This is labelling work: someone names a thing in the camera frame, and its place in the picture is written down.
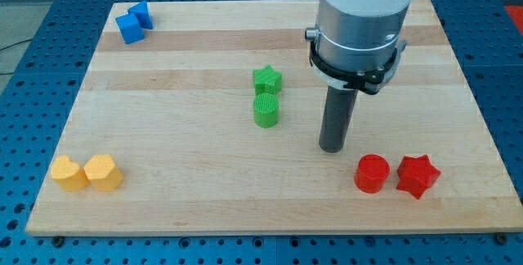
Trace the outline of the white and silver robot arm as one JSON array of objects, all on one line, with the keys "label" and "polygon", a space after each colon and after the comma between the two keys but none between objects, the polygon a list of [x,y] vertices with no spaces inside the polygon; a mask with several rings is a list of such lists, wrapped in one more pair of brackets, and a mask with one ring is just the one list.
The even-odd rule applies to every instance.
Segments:
[{"label": "white and silver robot arm", "polygon": [[396,74],[411,0],[319,0],[306,29],[312,69],[331,88],[378,93]]}]

